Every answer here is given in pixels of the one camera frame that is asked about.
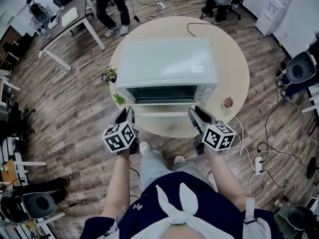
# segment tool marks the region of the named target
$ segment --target navy shirt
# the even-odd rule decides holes
[[[167,218],[167,214],[159,205],[156,185],[163,189],[169,203],[182,211],[179,199],[181,183],[184,183],[197,196],[198,210],[195,217],[223,230],[235,239],[242,238],[245,212],[240,212],[232,202],[215,192],[207,183],[185,172],[175,172],[162,176],[144,190],[141,198],[134,202],[135,205],[139,204],[142,208],[138,210],[137,208],[133,209],[133,205],[130,206],[118,223],[120,238],[131,238],[149,225]],[[280,232],[273,213],[256,209],[255,217],[267,221],[272,239],[280,239]],[[90,218],[85,222],[80,239],[96,239],[109,231],[113,224],[114,219],[111,218]]]

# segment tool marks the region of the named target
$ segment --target wooden floor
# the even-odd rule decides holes
[[[160,1],[166,4],[166,9],[161,11],[163,16],[174,16],[168,5],[170,4],[177,15],[197,18],[204,2],[140,0],[148,4]],[[132,12],[130,2],[126,3]],[[132,3],[135,14],[144,16],[139,17],[141,22],[147,22],[146,16],[160,17],[156,7],[137,4],[137,0],[132,0]],[[254,160],[258,153],[258,142],[266,140],[265,120],[276,106],[274,76],[285,55],[271,37],[261,35],[254,27],[254,19],[248,13],[241,8],[238,12],[242,14],[241,21],[238,21],[235,15],[229,14],[228,20],[219,26],[238,43],[249,65],[250,88],[246,102],[236,117],[244,127],[244,144],[250,152],[250,158]],[[120,22],[117,12],[110,12],[110,15],[116,22]],[[57,209],[82,199],[96,199],[105,195],[114,164],[114,157],[104,150],[101,135],[118,109],[112,101],[107,85],[101,82],[101,74],[123,37],[114,35],[106,39],[105,26],[94,18],[89,18],[89,21],[107,47],[106,50],[100,49],[85,28],[74,31],[72,37],[66,35],[56,42],[52,51],[75,67],[67,72],[47,55],[37,60],[41,38],[36,37],[26,59],[18,64],[11,78],[11,82],[21,88],[16,95],[20,106],[36,109],[30,119],[35,134],[29,136],[26,159],[47,162],[47,167],[31,170],[30,179],[38,182],[59,176],[70,178],[67,188],[69,195]],[[131,30],[138,26],[132,17]],[[291,103],[283,102],[280,97],[279,99],[279,107],[268,122],[269,143],[279,151],[291,151],[303,159],[310,139],[308,131],[315,122],[313,113],[300,113],[301,108],[309,105],[307,94],[302,92],[296,95]],[[318,139],[318,129],[312,138]],[[140,140],[147,140],[154,148],[163,150],[169,160],[173,160],[176,155],[183,155],[186,159],[195,157],[190,138],[172,139],[141,131]],[[241,156],[238,152],[239,148],[233,154],[225,156],[225,160],[248,195],[248,183],[253,170],[246,151],[243,151]],[[312,142],[304,164],[317,155],[318,151]],[[140,155],[132,156],[133,168],[139,169],[140,159]],[[203,158],[197,158],[196,163],[203,173],[209,171]],[[310,196],[318,193],[314,181],[319,179],[319,173],[313,180],[307,180],[306,168],[297,167],[291,156],[270,153],[263,163],[263,169],[268,169],[280,186],[285,179],[289,180],[285,195],[296,204],[304,204]],[[257,204],[267,210],[274,211],[274,201],[283,198],[282,189],[276,187],[267,172],[253,179],[251,189]],[[131,171],[131,194],[139,196],[140,193],[138,177]],[[85,220],[99,215],[102,208],[103,201],[83,202],[66,209],[66,216],[51,223],[51,226],[59,238],[77,239]]]

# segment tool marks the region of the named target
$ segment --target sneaker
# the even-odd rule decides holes
[[[282,95],[282,97],[283,97],[284,99],[286,99],[287,102],[291,102],[291,101],[293,100],[292,97],[289,97],[289,96],[286,95],[286,91],[282,91],[282,92],[281,92],[281,95]]]
[[[282,87],[283,85],[284,85],[284,83],[282,82],[281,79],[279,79],[278,82],[277,82],[277,86],[278,87]]]
[[[140,143],[140,153],[144,155],[145,151],[147,151],[148,149],[152,149],[150,144],[147,141],[142,141]]]
[[[211,12],[206,12],[206,11],[205,11],[205,8],[202,8],[202,9],[201,9],[201,12],[204,13],[204,14],[205,14],[207,17],[209,17],[209,18],[213,17],[213,15],[214,15],[213,11],[211,11]]]
[[[126,35],[129,33],[130,25],[122,25],[120,35]]]
[[[185,163],[185,162],[186,162],[186,159],[183,156],[176,156],[174,159],[174,165]]]
[[[110,37],[116,30],[118,30],[119,27],[115,26],[110,28],[109,30],[106,31],[106,33],[104,34],[105,37]]]

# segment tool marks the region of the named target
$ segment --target gray pants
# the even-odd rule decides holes
[[[157,178],[173,172],[186,172],[196,178],[206,182],[213,189],[211,182],[200,173],[197,166],[192,161],[179,163],[173,166],[172,171],[168,170],[167,162],[164,160],[163,154],[157,150],[146,150],[141,160],[141,190],[142,192]]]

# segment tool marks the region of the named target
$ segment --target round table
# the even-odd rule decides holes
[[[191,22],[207,23],[204,20],[192,17],[174,16],[163,17],[145,23],[130,32],[117,46],[113,53],[110,65],[119,68],[123,44],[126,41],[134,41],[161,37],[191,37],[187,31],[187,24]],[[228,123],[233,119],[243,106],[249,88],[249,69],[245,56],[237,43],[222,29],[211,24],[191,24],[189,30],[196,37],[207,37],[211,42],[213,56],[216,63],[218,75],[218,87],[214,93],[201,107],[206,109],[217,120]],[[115,84],[110,85],[113,94],[116,90]],[[233,107],[222,108],[223,100],[231,97],[234,101]],[[135,113],[157,112],[154,107],[134,106]],[[171,111],[189,107],[170,107]],[[173,138],[194,137],[198,131],[192,126],[189,117],[136,117],[136,125],[151,133]]]

